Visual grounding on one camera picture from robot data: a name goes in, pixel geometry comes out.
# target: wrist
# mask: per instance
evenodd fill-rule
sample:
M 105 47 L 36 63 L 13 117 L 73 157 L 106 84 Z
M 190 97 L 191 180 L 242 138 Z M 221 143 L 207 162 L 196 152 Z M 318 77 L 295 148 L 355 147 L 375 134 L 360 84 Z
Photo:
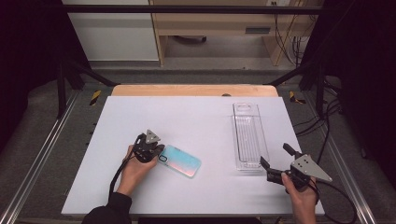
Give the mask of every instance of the wrist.
M 132 192 L 134 192 L 134 187 L 135 187 L 135 183 L 128 185 L 120 183 L 116 192 L 131 197 Z

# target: phone case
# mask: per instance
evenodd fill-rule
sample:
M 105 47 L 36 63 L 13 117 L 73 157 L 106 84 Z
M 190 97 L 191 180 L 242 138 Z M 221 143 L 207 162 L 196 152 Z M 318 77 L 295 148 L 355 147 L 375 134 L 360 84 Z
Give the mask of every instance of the phone case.
M 189 178 L 193 178 L 201 166 L 199 159 L 170 145 L 160 154 L 159 162 Z

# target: aluminum rail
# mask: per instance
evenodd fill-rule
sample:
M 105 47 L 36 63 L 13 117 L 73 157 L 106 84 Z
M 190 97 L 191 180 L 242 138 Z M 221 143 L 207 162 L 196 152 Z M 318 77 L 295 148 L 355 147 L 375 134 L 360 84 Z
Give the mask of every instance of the aluminum rail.
M 140 5 L 43 5 L 50 12 L 68 13 L 211 13 L 334 15 L 341 8 L 324 7 L 244 7 L 244 6 L 140 6 Z
M 26 177 L 23 179 L 18 191 L 15 193 L 14 198 L 9 203 L 7 209 L 4 211 L 2 216 L 0 216 L 0 224 L 13 224 L 18 214 L 20 213 L 24 203 L 26 202 L 27 197 L 29 196 L 30 191 L 32 190 L 35 182 L 37 181 L 41 170 L 43 169 L 48 156 L 50 155 L 56 140 L 59 137 L 73 107 L 78 98 L 79 91 L 73 91 L 68 100 L 68 106 L 64 112 L 64 115 L 57 119 L 50 131 L 46 141 L 44 142 L 42 148 L 38 152 L 35 161 L 30 167 L 29 172 Z
M 308 94 L 304 92 L 304 97 L 307 99 L 307 103 L 311 108 L 312 112 L 315 114 L 315 100 L 313 94 Z M 327 133 L 327 125 L 324 124 L 321 126 L 320 130 L 323 134 L 323 139 Z M 361 193 L 361 189 L 359 188 L 358 183 L 356 182 L 353 174 L 350 172 L 347 167 L 347 163 L 344 161 L 343 156 L 340 153 L 337 145 L 332 138 L 332 135 L 329 133 L 329 138 L 327 142 L 327 147 L 332 157 L 332 162 L 334 163 L 334 167 L 337 170 L 337 173 L 340 175 L 341 181 L 343 182 L 344 188 L 346 189 L 346 193 L 349 196 L 350 200 L 355 204 L 356 209 L 358 211 L 358 217 L 361 220 L 361 224 L 375 224 L 375 217 L 364 199 L 363 194 Z

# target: white cabinet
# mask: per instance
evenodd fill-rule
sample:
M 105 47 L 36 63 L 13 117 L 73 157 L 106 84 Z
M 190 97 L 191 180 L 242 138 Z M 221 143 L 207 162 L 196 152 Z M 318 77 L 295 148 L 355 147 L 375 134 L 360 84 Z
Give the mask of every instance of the white cabinet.
M 148 5 L 147 0 L 63 0 L 73 5 Z M 69 13 L 89 61 L 158 61 L 148 13 Z

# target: gray floor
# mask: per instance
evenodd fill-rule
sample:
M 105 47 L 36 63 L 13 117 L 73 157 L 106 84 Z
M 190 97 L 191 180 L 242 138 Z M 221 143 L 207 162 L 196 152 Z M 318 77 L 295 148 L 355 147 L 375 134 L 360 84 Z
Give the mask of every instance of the gray floor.
M 138 66 L 135 70 L 125 70 L 120 67 L 109 69 L 101 65 L 102 67 L 96 69 L 101 74 L 121 83 L 247 84 L 262 84 L 292 69 L 293 65 L 286 59 L 280 67 L 270 66 L 268 56 L 257 48 L 259 43 L 261 43 L 260 39 L 257 38 L 243 40 L 239 37 L 227 39 L 209 37 L 205 44 L 171 40 L 164 67 L 145 64 Z M 84 79 L 87 84 L 79 93 L 76 105 L 20 211 L 20 220 L 22 218 L 74 220 L 71 217 L 62 216 L 60 212 L 66 199 L 66 192 L 73 183 L 90 142 L 95 128 L 94 124 L 99 119 L 106 96 L 112 90 L 88 77 Z M 293 124 L 310 120 L 315 116 L 308 104 L 290 101 L 290 91 L 294 91 L 296 98 L 302 100 L 312 93 L 299 91 L 295 85 L 297 81 L 298 77 L 277 87 L 279 95 L 284 98 Z M 98 102 L 96 105 L 89 105 L 93 92 L 96 90 L 102 90 Z M 30 93 L 29 106 L 23 120 L 0 157 L 2 186 L 0 211 L 4 211 L 12 200 L 55 122 L 56 94 L 55 82 L 50 82 Z M 326 101 L 330 102 L 334 98 L 332 94 L 326 92 Z M 307 126 L 297 126 L 295 131 L 299 132 L 305 127 Z M 342 113 L 335 113 L 331 116 L 331 135 L 342 152 L 377 223 L 396 223 L 396 216 L 393 214 L 396 208 L 395 189 L 389 184 L 375 161 L 361 157 L 359 143 Z M 323 141 L 319 129 L 299 137 L 298 140 L 304 152 L 311 154 L 313 158 L 318 156 L 318 149 Z M 342 179 L 327 148 L 320 166 L 333 177 L 334 185 L 342 189 Z M 329 188 L 320 188 L 326 213 L 339 220 L 350 220 L 352 214 L 347 201 Z M 287 223 L 291 221 L 289 216 L 285 216 L 285 219 Z M 274 220 L 274 217 L 265 217 L 263 223 L 274 223 Z M 318 220 L 320 223 L 331 223 L 325 217 L 318 217 Z

